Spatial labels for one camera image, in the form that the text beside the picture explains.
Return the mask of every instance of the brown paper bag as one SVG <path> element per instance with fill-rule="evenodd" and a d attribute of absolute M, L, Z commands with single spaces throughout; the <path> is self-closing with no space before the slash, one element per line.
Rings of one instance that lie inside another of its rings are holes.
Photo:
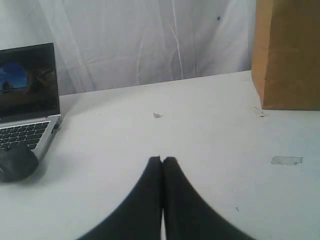
<path fill-rule="evenodd" d="M 320 110 L 320 0 L 256 0 L 251 75 L 263 109 Z"/>

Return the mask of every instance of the laptop screen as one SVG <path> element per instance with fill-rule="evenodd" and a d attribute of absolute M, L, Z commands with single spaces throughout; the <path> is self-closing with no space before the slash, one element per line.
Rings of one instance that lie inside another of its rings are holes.
<path fill-rule="evenodd" d="M 52 43 L 0 51 L 1 122 L 60 113 Z"/>

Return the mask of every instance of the laptop keyboard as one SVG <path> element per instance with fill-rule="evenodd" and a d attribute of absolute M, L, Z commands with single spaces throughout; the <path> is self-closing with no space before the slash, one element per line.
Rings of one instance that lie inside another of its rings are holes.
<path fill-rule="evenodd" d="M 37 147 L 40 138 L 44 134 L 49 122 L 28 124 L 0 129 L 0 150 L 27 145 L 31 150 Z"/>

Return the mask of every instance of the wrinkled fabric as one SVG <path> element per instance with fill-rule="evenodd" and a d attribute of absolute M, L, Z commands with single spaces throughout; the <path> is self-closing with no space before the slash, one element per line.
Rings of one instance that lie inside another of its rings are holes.
<path fill-rule="evenodd" d="M 251 68 L 255 0 L 0 0 L 0 49 L 53 42 L 60 94 Z"/>

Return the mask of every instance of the black mouse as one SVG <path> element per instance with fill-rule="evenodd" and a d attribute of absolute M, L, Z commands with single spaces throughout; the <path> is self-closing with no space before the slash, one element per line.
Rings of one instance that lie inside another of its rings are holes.
<path fill-rule="evenodd" d="M 0 151 L 0 182 L 21 181 L 32 175 L 39 165 L 39 159 L 26 145 Z"/>

